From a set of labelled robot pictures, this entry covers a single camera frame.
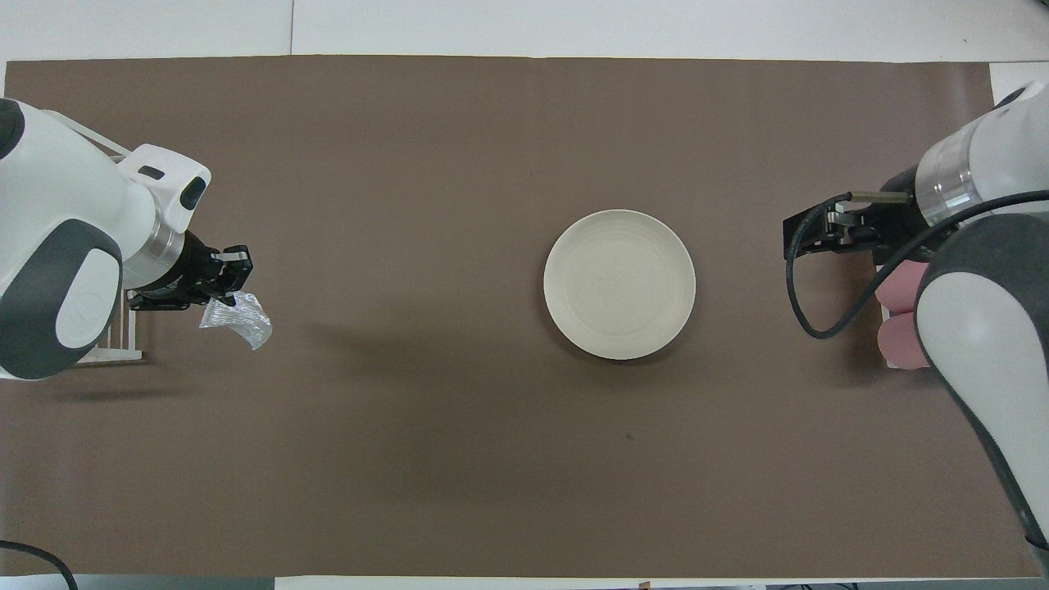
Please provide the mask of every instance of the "plate rim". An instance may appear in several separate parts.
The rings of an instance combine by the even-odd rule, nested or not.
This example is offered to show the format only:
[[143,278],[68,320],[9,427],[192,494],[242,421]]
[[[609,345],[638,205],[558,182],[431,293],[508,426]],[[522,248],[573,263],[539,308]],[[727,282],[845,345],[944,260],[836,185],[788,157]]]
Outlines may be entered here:
[[[587,347],[584,347],[579,342],[577,342],[572,337],[572,335],[570,335],[565,331],[564,326],[562,326],[561,323],[558,322],[558,318],[551,311],[551,305],[550,305],[551,289],[552,289],[551,288],[551,282],[552,282],[551,281],[551,275],[553,273],[553,270],[551,269],[551,259],[554,257],[555,253],[558,251],[558,247],[562,245],[562,240],[564,239],[564,236],[568,235],[569,233],[571,233],[574,228],[576,228],[577,226],[585,223],[591,217],[595,217],[595,216],[598,216],[598,215],[606,215],[606,214],[609,214],[609,213],[629,213],[631,215],[637,215],[640,218],[644,218],[647,222],[655,222],[657,225],[659,225],[664,230],[666,230],[669,233],[669,235],[673,236],[673,239],[675,239],[676,244],[681,247],[681,250],[684,253],[684,259],[688,261],[688,275],[689,275],[690,285],[691,285],[691,289],[690,289],[690,293],[689,293],[689,299],[690,300],[689,300],[689,303],[688,303],[688,311],[684,315],[684,318],[681,321],[681,325],[679,325],[677,328],[677,330],[675,330],[673,334],[669,335],[669,337],[667,338],[667,340],[665,342],[663,342],[662,344],[660,344],[658,347],[656,347],[656,349],[654,349],[654,350],[651,350],[649,352],[646,352],[644,354],[640,354],[640,355],[631,355],[631,356],[607,356],[605,354],[600,354],[600,353],[592,351],[592,350],[590,350]],[[554,325],[556,325],[557,330],[565,338],[568,338],[568,340],[570,342],[572,342],[573,345],[575,345],[579,350],[581,350],[581,351],[583,351],[583,352],[585,352],[585,353],[587,353],[590,355],[593,355],[595,357],[602,358],[602,359],[608,359],[608,360],[631,360],[631,359],[644,358],[646,356],[655,354],[655,353],[663,350],[664,347],[666,347],[670,342],[672,342],[675,340],[675,338],[678,337],[679,334],[681,334],[681,331],[684,330],[685,324],[687,324],[688,320],[691,319],[691,317],[692,317],[692,311],[695,308],[695,294],[697,294],[695,262],[692,260],[691,252],[689,252],[688,247],[685,246],[685,241],[683,239],[681,239],[681,236],[678,235],[678,232],[673,231],[668,225],[664,224],[658,217],[649,215],[648,213],[645,213],[643,211],[637,211],[637,210],[634,210],[634,209],[625,209],[625,208],[602,209],[600,211],[594,211],[593,213],[588,213],[588,214],[580,217],[579,219],[576,219],[568,228],[565,228],[561,232],[560,235],[557,236],[556,240],[554,240],[554,245],[551,247],[550,252],[547,254],[547,261],[543,265],[542,291],[543,291],[543,303],[547,305],[547,313],[550,315],[551,319],[553,320]]]

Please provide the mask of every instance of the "white plate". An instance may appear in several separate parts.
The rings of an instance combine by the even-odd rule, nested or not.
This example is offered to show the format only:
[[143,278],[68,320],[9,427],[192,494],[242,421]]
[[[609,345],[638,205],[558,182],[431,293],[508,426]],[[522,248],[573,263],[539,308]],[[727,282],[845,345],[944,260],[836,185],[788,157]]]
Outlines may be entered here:
[[547,258],[547,309],[580,349],[624,360],[665,346],[688,321],[695,269],[659,219],[609,209],[579,219]]

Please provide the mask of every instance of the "black cable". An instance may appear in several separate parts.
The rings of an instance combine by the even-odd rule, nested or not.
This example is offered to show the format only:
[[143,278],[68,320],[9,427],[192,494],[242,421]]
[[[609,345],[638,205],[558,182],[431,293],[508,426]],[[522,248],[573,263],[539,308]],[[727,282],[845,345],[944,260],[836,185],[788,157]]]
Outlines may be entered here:
[[865,305],[868,300],[870,300],[874,295],[875,290],[877,290],[878,287],[884,282],[885,278],[894,270],[896,270],[896,267],[900,266],[900,262],[906,259],[908,255],[928,241],[932,237],[942,233],[944,230],[957,226],[962,222],[980,215],[981,213],[986,213],[987,211],[993,211],[994,209],[1001,209],[1012,205],[1021,205],[1023,203],[1049,201],[1049,190],[1020,192],[981,203],[964,211],[955,213],[946,219],[926,228],[924,231],[913,237],[911,241],[903,245],[902,248],[897,250],[896,253],[894,253],[889,260],[885,261],[885,264],[881,267],[881,270],[878,271],[878,274],[871,279],[871,282],[866,285],[863,291],[859,294],[859,297],[856,298],[853,304],[834,325],[828,328],[827,330],[816,330],[812,326],[812,323],[809,322],[809,318],[806,317],[805,312],[801,311],[801,305],[797,302],[797,293],[794,292],[794,260],[797,258],[797,252],[801,248],[801,236],[808,231],[809,226],[811,226],[812,223],[815,222],[821,214],[826,214],[827,208],[849,199],[849,193],[839,194],[838,196],[825,201],[819,206],[809,211],[809,214],[805,216],[801,224],[798,225],[796,230],[794,230],[794,235],[791,237],[790,241],[790,248],[787,251],[787,297],[790,298],[790,307],[794,310],[794,316],[797,318],[798,323],[801,324],[801,329],[805,330],[809,336],[820,340],[837,336],[852,322],[852,320],[856,319],[856,316],[858,316],[860,311],[862,311],[863,305]]
[[[841,584],[840,582],[835,582],[835,586],[844,588],[845,590],[859,590],[859,584],[855,582],[850,582],[849,584]],[[812,586],[808,584],[791,584],[790,586],[782,586],[779,590],[789,590],[790,588],[798,588],[799,590],[812,590]]]
[[33,545],[26,545],[25,543],[16,543],[14,541],[2,541],[0,540],[0,549],[8,549],[10,551],[19,551],[22,553],[28,553],[35,557],[40,557],[41,560],[55,566],[59,573],[62,574],[62,578],[66,581],[66,586],[69,590],[77,590],[77,581],[72,577],[72,572],[69,571],[69,567],[65,563],[55,555],[53,553],[48,553],[39,547],[34,547]]

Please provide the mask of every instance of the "brown paper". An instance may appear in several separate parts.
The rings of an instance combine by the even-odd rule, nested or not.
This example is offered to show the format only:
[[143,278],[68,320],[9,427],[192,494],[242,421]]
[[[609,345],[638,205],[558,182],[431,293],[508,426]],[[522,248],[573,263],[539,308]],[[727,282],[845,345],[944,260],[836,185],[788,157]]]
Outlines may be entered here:
[[[510,576],[1035,573],[928,372],[874,307],[809,339],[780,222],[876,190],[990,107],[986,65],[296,57],[13,63],[12,98],[211,168],[251,352],[199,310],[149,362],[0,384],[2,524],[77,571]],[[554,240],[666,223],[698,295],[650,357],[545,312]],[[871,275],[807,257],[826,325]],[[37,568],[12,561],[6,573]]]

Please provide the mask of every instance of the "pink object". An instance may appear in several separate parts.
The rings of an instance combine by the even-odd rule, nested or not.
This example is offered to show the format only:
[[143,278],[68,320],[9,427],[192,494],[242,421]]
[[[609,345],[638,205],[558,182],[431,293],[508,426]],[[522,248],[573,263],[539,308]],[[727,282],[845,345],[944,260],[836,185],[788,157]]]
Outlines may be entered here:
[[915,262],[903,260],[896,270],[893,271],[885,282],[882,282],[874,296],[882,305],[885,305],[894,314],[915,311],[915,300],[918,298],[918,285],[925,274],[926,262]]
[[921,352],[918,332],[913,313],[893,316],[878,329],[878,349],[885,360],[899,368],[921,368],[928,366],[928,360]]

